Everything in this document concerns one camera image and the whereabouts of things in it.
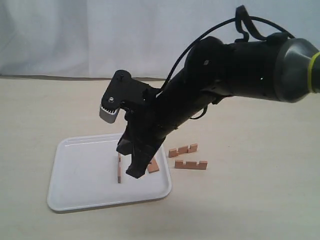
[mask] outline white backdrop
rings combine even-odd
[[[242,4],[320,48],[319,0],[0,0],[0,74],[165,78],[191,41]],[[233,24],[212,35],[239,37]]]

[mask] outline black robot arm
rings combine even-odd
[[[320,92],[319,51],[274,23],[283,32],[264,37],[252,18],[262,19],[238,7],[236,17],[225,23],[235,22],[243,38],[230,44],[212,36],[196,40],[185,51],[183,69],[171,78],[173,68],[160,89],[133,79],[124,70],[114,74],[101,100],[100,117],[113,123],[119,109],[126,111],[128,124],[116,150],[131,154],[127,174],[144,175],[166,136],[202,109],[206,111],[208,104],[232,96],[293,103]],[[248,42],[242,22],[259,41]]]

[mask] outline white tray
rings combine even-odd
[[[135,179],[126,174],[131,155],[121,155],[118,183],[116,147],[122,133],[73,137],[57,147],[47,204],[72,211],[161,199],[172,188],[163,145],[155,155],[160,171]]]

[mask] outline yellow ring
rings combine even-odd
[[[312,68],[314,67],[315,61],[317,57],[319,57],[320,52],[316,53],[315,55],[312,56],[309,66],[308,66],[308,89],[310,93],[316,93],[314,89],[312,88]]]

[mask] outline table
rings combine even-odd
[[[46,203],[58,143],[119,133],[99,118],[107,80],[0,79],[3,240],[319,239],[320,96],[296,103],[233,97],[171,133],[166,151],[198,143],[162,200],[57,214]],[[161,82],[151,82],[159,87]]]

